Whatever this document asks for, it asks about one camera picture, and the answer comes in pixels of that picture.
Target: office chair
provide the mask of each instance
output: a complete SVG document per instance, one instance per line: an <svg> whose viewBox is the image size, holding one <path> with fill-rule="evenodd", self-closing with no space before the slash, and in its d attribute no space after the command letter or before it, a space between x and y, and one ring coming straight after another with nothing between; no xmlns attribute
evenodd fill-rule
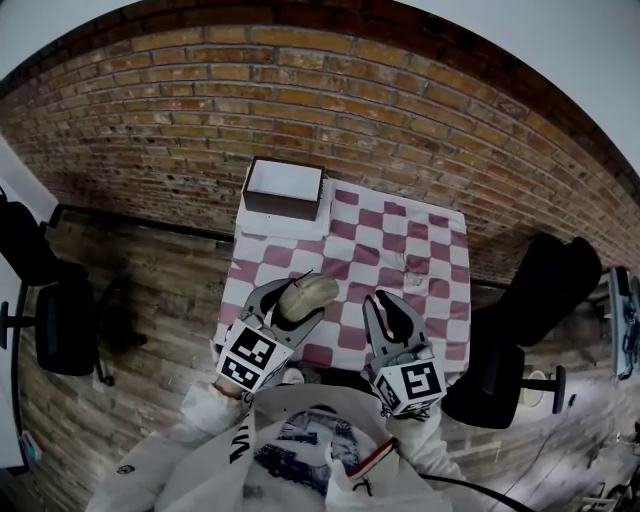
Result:
<svg viewBox="0 0 640 512"><path fill-rule="evenodd" d="M58 259L29 210L7 200L0 189L0 253L28 286L42 286L34 317L10 316L9 305L0 306L0 347L7 347L7 329L35 327L36 354L42 368L62 375L91 375L113 386L105 376L98 351L98 324L113 292L123 280L114 279L97 303L86 271Z"/></svg>
<svg viewBox="0 0 640 512"><path fill-rule="evenodd" d="M442 400L452 418L483 428L511 425L521 388L554 393L553 413L562 411L566 371L555 380L522 378L524 352L585 300L598 285L602 266L587 241L564 245L543 234L530 244L500 299L471 313L469 368Z"/></svg>

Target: white sleeve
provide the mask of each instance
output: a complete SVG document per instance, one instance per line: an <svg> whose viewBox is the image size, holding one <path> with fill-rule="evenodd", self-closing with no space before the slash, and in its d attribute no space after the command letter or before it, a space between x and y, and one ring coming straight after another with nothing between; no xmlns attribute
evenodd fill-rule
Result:
<svg viewBox="0 0 640 512"><path fill-rule="evenodd" d="M447 452L447 443L442 440L440 429L440 407L431 409L429 418L387 420L387 430L399 442L399 451L418 473L443 476L455 480L466 480L460 467L451 460ZM460 485L438 485L429 481L429 485L442 489L449 497L454 511L483 511L478 495Z"/></svg>
<svg viewBox="0 0 640 512"><path fill-rule="evenodd" d="M194 384L182 403L184 421L141 441L102 481L87 512L146 512L176 465L196 448L228 430L246 409L242 400L211 384Z"/></svg>

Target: brick wall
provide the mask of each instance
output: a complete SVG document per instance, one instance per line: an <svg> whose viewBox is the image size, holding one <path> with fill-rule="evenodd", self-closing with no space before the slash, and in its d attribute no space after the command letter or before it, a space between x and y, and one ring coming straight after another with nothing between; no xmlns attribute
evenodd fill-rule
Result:
<svg viewBox="0 0 640 512"><path fill-rule="evenodd" d="M106 15L83 29L84 51L66 51L79 43L65 36L3 84L0 130L60 202L229 232L247 163L261 155L462 211L478 278L509 279L540 231L583 236L605 265L635 268L635 174L595 125L590 138L568 125L590 121L577 107L563 118L518 96L544 81L533 71L520 67L507 91L495 72L478 74L477 45L466 57L416 52L344 23L294 27L328 21L284 23L267 6L237 7L250 24L185 26L206 16L149 6L177 8ZM143 15L147 33L131 37L123 27ZM100 26L117 37L96 36Z"/></svg>

